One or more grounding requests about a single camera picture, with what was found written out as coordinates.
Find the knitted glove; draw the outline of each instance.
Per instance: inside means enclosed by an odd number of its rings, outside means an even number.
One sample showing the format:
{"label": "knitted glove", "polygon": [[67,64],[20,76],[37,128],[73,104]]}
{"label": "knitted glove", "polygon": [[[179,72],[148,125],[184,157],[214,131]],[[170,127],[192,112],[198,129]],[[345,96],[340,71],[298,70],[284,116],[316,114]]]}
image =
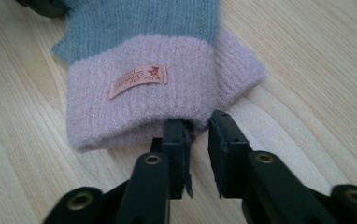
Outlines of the knitted glove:
{"label": "knitted glove", "polygon": [[[71,8],[67,31],[54,52],[69,63],[67,130],[73,148],[149,142],[162,134],[166,119],[186,119],[195,131],[206,128],[218,98],[218,0],[65,2]],[[151,66],[137,70],[144,65]],[[138,71],[148,75],[142,81],[157,76],[162,83],[120,90]],[[113,99],[111,83],[122,91]]]}
{"label": "knitted glove", "polygon": [[215,48],[219,97],[216,109],[225,110],[235,100],[266,79],[263,66],[254,53],[243,48],[221,28]]}

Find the light wooden surface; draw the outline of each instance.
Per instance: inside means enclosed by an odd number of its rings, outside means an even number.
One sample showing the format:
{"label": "light wooden surface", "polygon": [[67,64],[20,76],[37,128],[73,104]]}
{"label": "light wooden surface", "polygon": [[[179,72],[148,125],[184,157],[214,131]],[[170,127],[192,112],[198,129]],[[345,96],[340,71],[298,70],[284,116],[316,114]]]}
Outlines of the light wooden surface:
{"label": "light wooden surface", "polygon": [[[221,0],[223,24],[264,63],[268,80],[228,112],[256,150],[278,154],[307,186],[357,185],[357,0]],[[110,190],[150,145],[86,154],[65,133],[66,67],[50,48],[64,20],[0,1],[0,223],[39,223],[71,189]],[[193,144],[194,198],[171,223],[244,223],[220,200],[207,133]]]}

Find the black metal bracket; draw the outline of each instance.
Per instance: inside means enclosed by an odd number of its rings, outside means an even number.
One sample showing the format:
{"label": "black metal bracket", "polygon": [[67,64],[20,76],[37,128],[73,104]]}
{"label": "black metal bracket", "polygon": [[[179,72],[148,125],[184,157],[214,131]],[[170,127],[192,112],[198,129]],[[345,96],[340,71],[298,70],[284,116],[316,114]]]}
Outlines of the black metal bracket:
{"label": "black metal bracket", "polygon": [[56,18],[63,16],[69,7],[63,0],[15,0],[23,7],[29,7],[38,15]]}
{"label": "black metal bracket", "polygon": [[169,200],[181,199],[184,188],[192,196],[191,138],[187,122],[167,120],[163,138],[154,138],[141,155],[131,178],[112,191],[74,189],[57,203],[46,224],[168,223]]}
{"label": "black metal bracket", "polygon": [[330,197],[305,187],[279,157],[253,151],[228,114],[213,113],[208,141],[218,191],[243,199],[249,224],[357,223],[356,186],[336,186]]}
{"label": "black metal bracket", "polygon": [[[188,122],[168,120],[163,138],[153,139],[128,181],[106,194],[68,192],[45,223],[168,223],[169,200],[181,199],[184,188],[193,194],[189,129]],[[242,199],[249,224],[357,224],[357,186],[335,186],[330,196],[305,187],[278,156],[253,151],[224,112],[209,119],[208,153],[220,196]]]}

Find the glove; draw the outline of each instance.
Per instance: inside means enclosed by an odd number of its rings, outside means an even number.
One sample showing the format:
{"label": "glove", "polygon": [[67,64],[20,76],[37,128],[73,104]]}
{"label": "glove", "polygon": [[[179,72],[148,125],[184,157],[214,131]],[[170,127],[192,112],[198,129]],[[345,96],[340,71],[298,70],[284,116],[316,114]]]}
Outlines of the glove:
{"label": "glove", "polygon": [[[188,120],[198,132],[207,127],[218,95],[218,0],[65,3],[71,8],[66,34],[54,52],[69,63],[66,115],[73,148],[148,142],[162,134],[167,119]],[[143,82],[163,81],[120,90],[136,74],[148,78]],[[109,99],[114,91],[120,93]]]}
{"label": "glove", "polygon": [[[174,117],[160,117],[156,120],[147,120],[147,117],[133,120],[132,119],[132,126],[126,129],[120,129],[115,126],[117,123],[120,124],[121,122],[125,122],[124,115],[123,120],[117,119],[110,119],[113,117],[111,113],[108,113],[106,110],[109,110],[107,101],[106,104],[106,97],[105,95],[107,92],[108,83],[105,82],[106,77],[108,76],[120,76],[121,73],[118,72],[114,75],[111,72],[98,68],[99,77],[92,75],[87,76],[86,73],[89,72],[89,68],[91,67],[91,63],[84,62],[85,59],[89,59],[89,56],[101,56],[105,54],[107,51],[112,51],[114,47],[106,47],[110,44],[110,40],[106,37],[100,36],[111,36],[115,35],[114,30],[109,31],[108,26],[103,26],[101,29],[103,33],[110,32],[111,34],[104,34],[98,35],[90,35],[90,31],[88,29],[79,29],[82,21],[86,21],[89,18],[76,18],[77,13],[81,13],[81,15],[86,15],[87,10],[93,11],[100,11],[100,7],[84,7],[84,4],[80,3],[79,1],[74,1],[70,6],[73,8],[69,12],[68,16],[68,24],[67,24],[67,34],[65,38],[54,47],[54,52],[60,56],[62,59],[66,60],[72,66],[69,68],[69,78],[68,78],[68,107],[67,107],[67,129],[68,129],[68,136],[71,144],[74,148],[78,149],[79,151],[83,151],[86,149],[93,149],[93,148],[101,148],[101,147],[116,147],[116,146],[124,146],[124,145],[132,145],[137,143],[149,142],[151,141],[152,137],[158,137],[162,135],[162,123],[166,118],[174,118]],[[105,14],[100,16],[99,21],[93,21],[95,26],[99,22],[109,21],[109,17],[111,15]],[[99,43],[93,43],[92,46],[97,46],[98,50],[95,49],[88,49],[88,41],[86,38],[77,40],[76,37],[81,31],[81,34],[87,35],[87,38],[90,36],[96,36],[93,40],[97,40]],[[122,48],[120,55],[125,55],[125,51],[128,50],[127,48]],[[194,49],[189,50],[189,54],[193,53]],[[218,93],[218,98],[214,100],[218,100],[218,103],[214,105],[214,108],[217,109],[226,109],[234,100],[238,97],[246,93],[249,89],[253,86],[259,84],[265,78],[264,69],[261,64],[256,60],[254,54],[246,49],[244,49],[231,35],[228,34],[227,31],[224,29],[220,29],[217,35],[217,45],[215,46],[215,67],[217,68],[217,82],[218,88],[209,88],[210,92],[207,93],[210,100],[215,97],[213,94],[215,92]],[[112,62],[118,61],[117,58],[113,58],[113,60],[103,60],[96,65],[97,67],[113,67],[114,64]],[[75,70],[77,62],[82,63],[83,65],[80,69]],[[100,91],[96,94],[99,95],[94,97],[93,94],[94,88],[102,88],[104,91],[101,93]],[[139,95],[131,95],[128,98],[132,101],[136,99]],[[122,113],[121,108],[115,109],[116,112]],[[131,115],[131,111],[127,110],[126,112],[128,116]],[[203,130],[205,128],[205,123],[207,118],[210,116],[211,112],[203,117],[198,117],[200,120],[199,123],[203,123],[202,125],[195,125],[197,130]]]}

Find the pink label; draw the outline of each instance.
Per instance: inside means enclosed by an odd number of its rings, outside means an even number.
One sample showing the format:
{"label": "pink label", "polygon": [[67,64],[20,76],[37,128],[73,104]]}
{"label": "pink label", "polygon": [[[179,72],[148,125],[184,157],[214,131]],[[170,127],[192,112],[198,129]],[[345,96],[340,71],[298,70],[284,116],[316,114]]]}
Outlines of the pink label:
{"label": "pink label", "polygon": [[125,73],[115,82],[111,83],[109,90],[109,99],[114,99],[121,92],[126,91],[134,86],[147,83],[167,83],[167,73],[165,67],[144,65]]}

